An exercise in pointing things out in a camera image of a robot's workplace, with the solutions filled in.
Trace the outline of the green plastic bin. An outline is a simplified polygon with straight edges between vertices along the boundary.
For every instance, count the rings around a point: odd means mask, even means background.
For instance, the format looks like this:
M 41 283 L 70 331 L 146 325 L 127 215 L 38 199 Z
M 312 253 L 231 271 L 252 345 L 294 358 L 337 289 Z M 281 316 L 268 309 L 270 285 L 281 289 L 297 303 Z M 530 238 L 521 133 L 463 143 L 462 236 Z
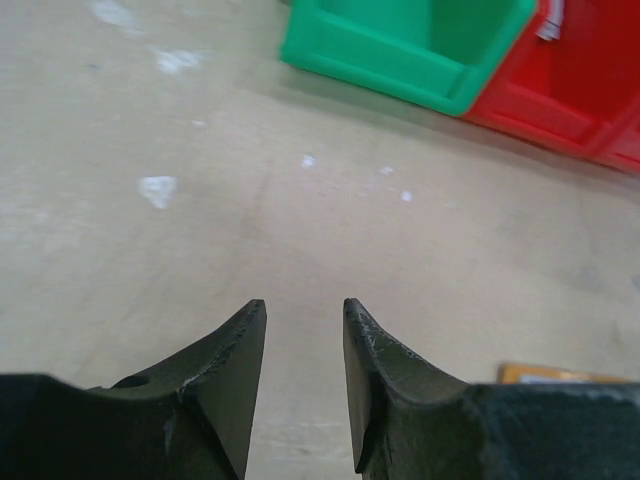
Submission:
M 283 62 L 462 116 L 532 20 L 534 1 L 295 1 Z

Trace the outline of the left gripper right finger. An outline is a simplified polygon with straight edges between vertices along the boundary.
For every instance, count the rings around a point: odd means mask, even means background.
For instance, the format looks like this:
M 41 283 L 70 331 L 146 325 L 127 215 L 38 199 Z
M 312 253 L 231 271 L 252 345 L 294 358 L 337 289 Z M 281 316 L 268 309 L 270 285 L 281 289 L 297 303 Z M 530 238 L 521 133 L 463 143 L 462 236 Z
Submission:
M 633 382 L 464 382 L 343 307 L 356 472 L 365 479 L 635 479 Z

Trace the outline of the red bin with gold card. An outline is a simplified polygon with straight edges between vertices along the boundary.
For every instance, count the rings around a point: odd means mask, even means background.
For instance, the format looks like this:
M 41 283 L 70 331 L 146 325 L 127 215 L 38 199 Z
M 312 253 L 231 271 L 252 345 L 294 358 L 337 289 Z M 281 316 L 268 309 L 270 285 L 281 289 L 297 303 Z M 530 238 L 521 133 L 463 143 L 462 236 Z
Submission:
M 640 120 L 636 116 L 616 130 L 596 155 L 598 163 L 628 173 L 639 173 Z

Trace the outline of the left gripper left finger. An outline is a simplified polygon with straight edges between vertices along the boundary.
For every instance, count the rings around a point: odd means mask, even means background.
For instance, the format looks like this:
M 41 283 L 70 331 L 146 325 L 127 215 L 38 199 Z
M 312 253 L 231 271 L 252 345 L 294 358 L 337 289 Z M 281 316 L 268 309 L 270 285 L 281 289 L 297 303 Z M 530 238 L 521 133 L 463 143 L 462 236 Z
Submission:
M 266 306 L 110 388 L 47 374 L 1 377 L 4 479 L 242 479 Z

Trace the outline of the red bin with silver card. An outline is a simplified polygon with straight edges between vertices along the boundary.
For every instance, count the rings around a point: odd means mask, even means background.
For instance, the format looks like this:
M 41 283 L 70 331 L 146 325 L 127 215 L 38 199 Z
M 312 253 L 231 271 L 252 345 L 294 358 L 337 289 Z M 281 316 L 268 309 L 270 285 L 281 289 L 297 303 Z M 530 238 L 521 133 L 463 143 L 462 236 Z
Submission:
M 536 10 L 464 118 L 576 156 L 597 155 L 639 116 L 639 3 L 565 1 L 561 38 L 537 31 Z

